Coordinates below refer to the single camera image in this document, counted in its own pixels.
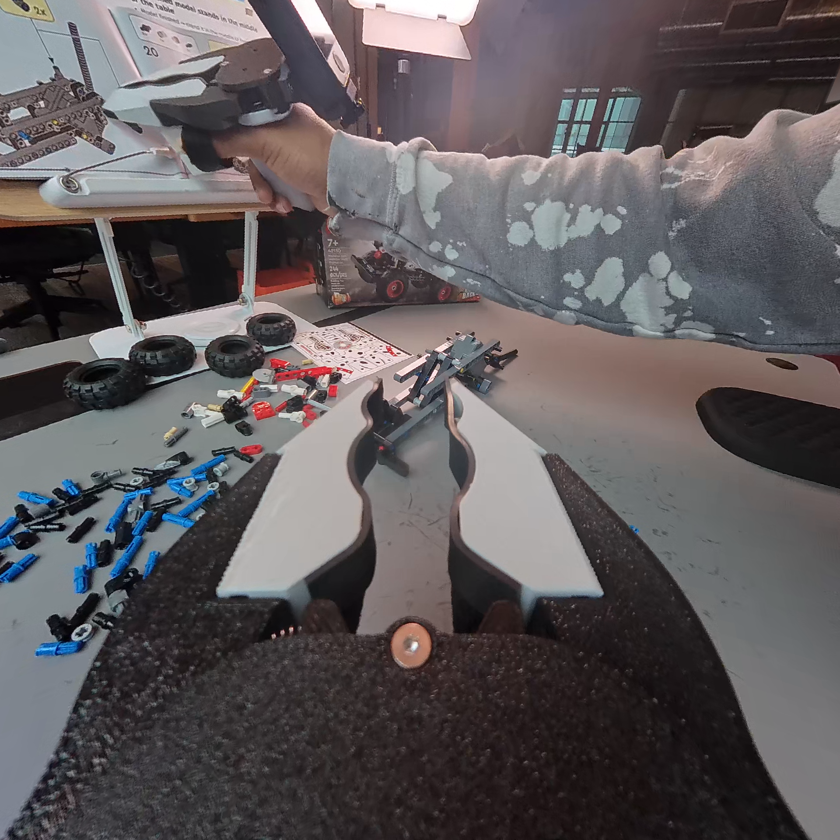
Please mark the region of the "grey toy brick chassis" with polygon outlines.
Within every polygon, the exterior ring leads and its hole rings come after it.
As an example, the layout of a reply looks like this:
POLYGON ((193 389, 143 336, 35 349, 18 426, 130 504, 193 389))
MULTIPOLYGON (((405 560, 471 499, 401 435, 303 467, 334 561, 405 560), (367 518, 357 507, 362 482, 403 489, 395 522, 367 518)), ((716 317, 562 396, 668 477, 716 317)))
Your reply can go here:
POLYGON ((518 357, 518 350, 504 351, 496 340, 484 342, 474 332, 455 332, 437 348, 394 374, 406 389, 373 410, 373 436, 377 461, 401 477, 409 474, 398 446, 430 417, 445 407, 445 387, 456 380, 469 389, 487 394, 491 379, 486 370, 502 371, 518 357))

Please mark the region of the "pile of red white bricks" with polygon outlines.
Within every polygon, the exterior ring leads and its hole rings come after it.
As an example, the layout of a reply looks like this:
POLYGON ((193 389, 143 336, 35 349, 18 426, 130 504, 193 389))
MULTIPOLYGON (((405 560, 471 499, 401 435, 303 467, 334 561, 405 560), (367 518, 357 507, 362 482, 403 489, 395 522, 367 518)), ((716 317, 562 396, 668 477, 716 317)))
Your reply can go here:
POLYGON ((271 418, 309 427, 331 408, 340 385, 353 376, 347 366, 272 359, 240 388, 219 390, 216 403, 192 402, 181 417, 195 419, 204 428, 231 426, 244 436, 254 433, 256 423, 271 418))

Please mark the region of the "person's right forearm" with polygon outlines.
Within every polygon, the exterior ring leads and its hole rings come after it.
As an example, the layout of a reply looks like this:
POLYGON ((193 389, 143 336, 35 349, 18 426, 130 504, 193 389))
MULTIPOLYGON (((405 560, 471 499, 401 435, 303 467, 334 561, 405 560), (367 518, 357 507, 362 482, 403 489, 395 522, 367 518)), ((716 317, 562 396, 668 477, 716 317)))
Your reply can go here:
POLYGON ((839 108, 774 110, 667 157, 332 139, 330 230, 569 325, 838 355, 839 108))

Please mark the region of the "grey desk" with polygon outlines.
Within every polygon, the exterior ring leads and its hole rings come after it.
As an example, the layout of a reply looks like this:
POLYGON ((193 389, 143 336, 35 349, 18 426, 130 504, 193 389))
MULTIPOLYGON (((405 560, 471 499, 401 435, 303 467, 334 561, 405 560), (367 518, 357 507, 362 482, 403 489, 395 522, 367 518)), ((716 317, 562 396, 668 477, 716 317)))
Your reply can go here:
MULTIPOLYGON (((716 645, 773 780, 810 838, 838 838, 838 491, 779 476, 712 441, 696 401, 723 386, 838 406, 824 360, 697 341, 626 339, 482 301, 356 317, 410 353, 453 331, 500 340, 519 357, 486 402, 568 465, 654 551, 716 645)), ((2 442, 2 521, 21 490, 49 493, 98 469, 153 466, 163 433, 196 462, 243 437, 188 423, 214 398, 201 373, 112 412, 63 419, 2 442)), ((447 435, 436 416, 365 486, 377 540, 361 634, 418 616, 451 631, 447 435)), ((2 585, 2 838, 46 769, 105 633, 80 654, 36 658, 46 618, 68 615, 84 543, 48 534, 39 560, 2 585)))

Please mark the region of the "toy truck cardboard box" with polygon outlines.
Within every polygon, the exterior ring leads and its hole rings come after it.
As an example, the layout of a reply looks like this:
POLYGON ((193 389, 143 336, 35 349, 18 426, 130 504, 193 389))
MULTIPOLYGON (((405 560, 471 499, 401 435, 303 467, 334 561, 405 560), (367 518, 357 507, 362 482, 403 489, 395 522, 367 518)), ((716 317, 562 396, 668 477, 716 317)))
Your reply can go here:
POLYGON ((392 254, 380 239, 340 237, 323 224, 317 248, 316 292, 330 309, 474 300, 452 283, 392 254))

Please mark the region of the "building instruction booklet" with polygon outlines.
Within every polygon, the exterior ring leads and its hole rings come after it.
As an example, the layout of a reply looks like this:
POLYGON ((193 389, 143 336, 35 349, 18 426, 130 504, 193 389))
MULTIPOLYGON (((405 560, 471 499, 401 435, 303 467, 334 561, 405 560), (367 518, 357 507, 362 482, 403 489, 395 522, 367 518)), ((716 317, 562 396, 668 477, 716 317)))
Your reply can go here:
POLYGON ((267 36, 249 2, 2 1, 2 178, 138 165, 165 140, 110 119, 106 100, 184 60, 267 36))

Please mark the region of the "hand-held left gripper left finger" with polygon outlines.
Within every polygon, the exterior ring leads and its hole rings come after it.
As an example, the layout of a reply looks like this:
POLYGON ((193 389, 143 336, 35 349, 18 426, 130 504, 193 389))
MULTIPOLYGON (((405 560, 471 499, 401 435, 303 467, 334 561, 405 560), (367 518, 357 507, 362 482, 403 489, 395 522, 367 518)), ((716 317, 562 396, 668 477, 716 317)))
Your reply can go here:
POLYGON ((217 585, 217 597, 280 599, 302 612, 314 588, 371 533, 364 479, 376 463, 369 401, 382 379, 362 381, 278 450, 279 461, 217 585))

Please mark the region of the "person's right hand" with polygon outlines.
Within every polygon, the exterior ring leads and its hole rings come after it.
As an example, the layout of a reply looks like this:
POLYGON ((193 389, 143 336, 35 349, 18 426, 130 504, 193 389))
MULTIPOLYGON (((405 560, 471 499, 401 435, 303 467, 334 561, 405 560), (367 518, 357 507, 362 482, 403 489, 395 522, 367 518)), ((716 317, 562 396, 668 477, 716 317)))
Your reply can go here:
POLYGON ((249 159, 248 174, 255 193, 271 212, 289 215, 292 203, 275 192, 256 162, 307 195, 316 210, 332 216, 335 211, 328 199, 328 167, 334 133, 334 128, 308 105, 295 103, 282 121, 213 133, 212 140, 220 158, 249 159))

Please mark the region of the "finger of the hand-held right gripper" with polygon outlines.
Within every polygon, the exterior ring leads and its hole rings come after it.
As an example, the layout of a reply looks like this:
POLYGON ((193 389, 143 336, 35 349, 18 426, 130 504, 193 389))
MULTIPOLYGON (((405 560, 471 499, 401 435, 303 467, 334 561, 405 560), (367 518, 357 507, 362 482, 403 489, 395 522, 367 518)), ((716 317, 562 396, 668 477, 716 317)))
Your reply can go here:
POLYGON ((220 66, 172 66, 158 70, 139 80, 139 89, 175 89, 186 85, 192 93, 173 93, 174 96, 195 96, 212 84, 220 66))
POLYGON ((107 97, 102 108, 111 120, 126 124, 159 129, 182 127, 187 124, 184 118, 159 115, 152 102, 174 99, 178 104, 200 93, 199 87, 121 87, 107 97))

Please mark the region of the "white sticker sheet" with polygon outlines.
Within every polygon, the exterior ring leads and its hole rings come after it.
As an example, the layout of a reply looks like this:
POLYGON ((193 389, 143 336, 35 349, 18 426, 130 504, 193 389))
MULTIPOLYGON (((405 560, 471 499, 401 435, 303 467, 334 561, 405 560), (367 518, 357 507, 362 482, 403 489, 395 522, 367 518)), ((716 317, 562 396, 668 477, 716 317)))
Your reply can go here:
POLYGON ((291 346, 317 366, 338 369, 344 382, 356 382, 414 358, 354 323, 299 332, 291 346))

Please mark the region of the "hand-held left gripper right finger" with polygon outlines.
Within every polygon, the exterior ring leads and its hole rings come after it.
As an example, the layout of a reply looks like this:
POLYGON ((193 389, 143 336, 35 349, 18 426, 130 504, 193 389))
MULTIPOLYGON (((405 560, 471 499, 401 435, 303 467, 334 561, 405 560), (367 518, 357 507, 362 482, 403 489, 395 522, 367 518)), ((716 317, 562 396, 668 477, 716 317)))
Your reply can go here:
POLYGON ((459 382, 447 386, 452 594, 486 613, 541 598, 597 599, 603 589, 555 485, 548 452, 459 382))

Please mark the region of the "white and wooden book stand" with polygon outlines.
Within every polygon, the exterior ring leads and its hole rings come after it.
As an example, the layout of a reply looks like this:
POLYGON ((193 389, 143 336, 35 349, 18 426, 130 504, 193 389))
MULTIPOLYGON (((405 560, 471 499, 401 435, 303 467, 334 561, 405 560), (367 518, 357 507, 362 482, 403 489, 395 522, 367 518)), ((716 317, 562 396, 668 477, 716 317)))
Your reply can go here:
POLYGON ((89 338, 99 358, 127 358, 131 347, 148 337, 174 334, 190 340, 198 352, 191 372, 207 367, 203 349, 216 337, 244 334, 249 318, 257 314, 290 317, 300 333, 314 330, 309 321, 283 307, 256 297, 258 212, 260 205, 247 177, 234 175, 152 174, 143 171, 110 171, 108 167, 71 171, 43 184, 2 180, 2 227, 93 223, 106 259, 122 326, 93 333, 89 338), (245 267, 242 290, 236 303, 189 311, 142 322, 132 310, 112 230, 113 222, 160 221, 186 218, 212 221, 230 214, 245 218, 245 267))

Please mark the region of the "pile of blue black pins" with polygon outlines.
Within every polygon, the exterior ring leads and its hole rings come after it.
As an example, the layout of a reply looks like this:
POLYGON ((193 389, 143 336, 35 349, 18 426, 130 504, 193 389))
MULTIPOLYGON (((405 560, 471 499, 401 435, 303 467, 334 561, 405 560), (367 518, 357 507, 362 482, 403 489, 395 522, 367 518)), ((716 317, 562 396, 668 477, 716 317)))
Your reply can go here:
POLYGON ((39 560, 39 541, 56 533, 83 556, 71 568, 72 589, 81 598, 70 615, 52 613, 45 624, 49 639, 37 658, 76 655, 97 630, 113 629, 132 590, 154 571, 162 552, 147 538, 162 525, 188 530, 222 499, 234 460, 251 465, 260 444, 215 448, 194 463, 185 452, 153 467, 96 471, 91 485, 66 479, 50 496, 20 492, 14 514, 2 522, 2 585, 10 585, 39 560))

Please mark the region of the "bright studio light panel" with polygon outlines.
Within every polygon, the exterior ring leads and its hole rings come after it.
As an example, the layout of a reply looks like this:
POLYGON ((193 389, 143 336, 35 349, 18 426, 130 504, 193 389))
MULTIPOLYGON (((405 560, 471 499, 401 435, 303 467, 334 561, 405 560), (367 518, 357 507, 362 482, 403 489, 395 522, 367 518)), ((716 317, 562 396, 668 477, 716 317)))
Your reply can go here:
POLYGON ((350 34, 339 45, 351 59, 358 39, 362 46, 404 53, 471 60, 465 27, 471 23, 478 1, 349 1, 346 14, 350 34))

